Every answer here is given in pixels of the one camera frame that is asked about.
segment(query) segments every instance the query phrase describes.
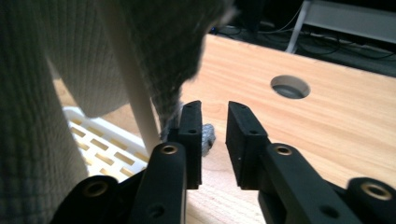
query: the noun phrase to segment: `white basket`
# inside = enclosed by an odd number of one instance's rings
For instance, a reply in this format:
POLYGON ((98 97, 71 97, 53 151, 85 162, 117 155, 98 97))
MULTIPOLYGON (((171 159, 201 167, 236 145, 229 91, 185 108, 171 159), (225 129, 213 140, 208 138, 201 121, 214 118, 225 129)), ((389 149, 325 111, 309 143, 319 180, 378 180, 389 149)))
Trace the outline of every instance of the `white basket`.
POLYGON ((121 182, 147 167, 141 138, 104 119, 88 119, 77 107, 64 107, 64 114, 90 175, 111 175, 121 182))

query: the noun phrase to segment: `floor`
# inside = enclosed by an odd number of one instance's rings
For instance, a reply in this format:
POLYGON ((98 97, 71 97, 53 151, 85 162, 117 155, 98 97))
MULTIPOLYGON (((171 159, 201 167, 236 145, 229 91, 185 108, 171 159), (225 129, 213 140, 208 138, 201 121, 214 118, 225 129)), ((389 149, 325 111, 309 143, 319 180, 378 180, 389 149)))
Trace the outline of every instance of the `floor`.
MULTIPOLYGON (((218 29, 216 35, 267 48, 285 50, 291 37, 291 30, 253 34, 242 28, 226 26, 218 29)), ((396 77, 396 54, 394 52, 345 41, 340 39, 339 36, 318 35, 303 31, 299 36, 295 53, 385 76, 396 77)))

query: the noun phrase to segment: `wooden table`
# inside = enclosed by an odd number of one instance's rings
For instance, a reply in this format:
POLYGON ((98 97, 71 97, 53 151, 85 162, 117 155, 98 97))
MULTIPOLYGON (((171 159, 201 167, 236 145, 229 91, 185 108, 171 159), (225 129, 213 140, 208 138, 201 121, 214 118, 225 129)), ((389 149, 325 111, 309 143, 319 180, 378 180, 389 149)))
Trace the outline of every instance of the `wooden table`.
MULTIPOLYGON (((64 105, 72 105, 55 84, 64 105)), ((370 176, 396 188, 395 78, 209 35, 202 68, 183 86, 182 100, 202 101, 204 122, 217 135, 203 158, 204 184, 188 194, 188 223, 264 222, 258 192, 236 186, 224 143, 229 101, 248 105, 272 142, 299 149, 324 179, 345 187, 352 177, 370 176), (280 75, 304 80, 310 94, 280 96, 270 85, 280 75)), ((104 118, 138 133, 128 106, 104 118)))

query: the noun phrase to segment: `gray knit fabric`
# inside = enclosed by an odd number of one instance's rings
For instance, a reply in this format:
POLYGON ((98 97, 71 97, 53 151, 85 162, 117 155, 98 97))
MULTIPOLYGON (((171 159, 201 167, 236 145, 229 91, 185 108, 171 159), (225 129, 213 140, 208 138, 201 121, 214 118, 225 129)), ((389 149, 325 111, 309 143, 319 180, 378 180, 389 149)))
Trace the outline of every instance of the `gray knit fabric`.
POLYGON ((179 110, 180 87, 196 75, 203 37, 231 10, 226 0, 119 0, 162 128, 179 110))
MULTIPOLYGON (((127 103, 93 0, 0 1, 0 223, 47 223, 87 176, 48 62, 97 117, 127 103)), ((179 105, 211 25, 229 0, 118 0, 161 124, 179 105)))
POLYGON ((0 223, 48 223, 87 176, 34 13, 29 2, 0 1, 0 223))

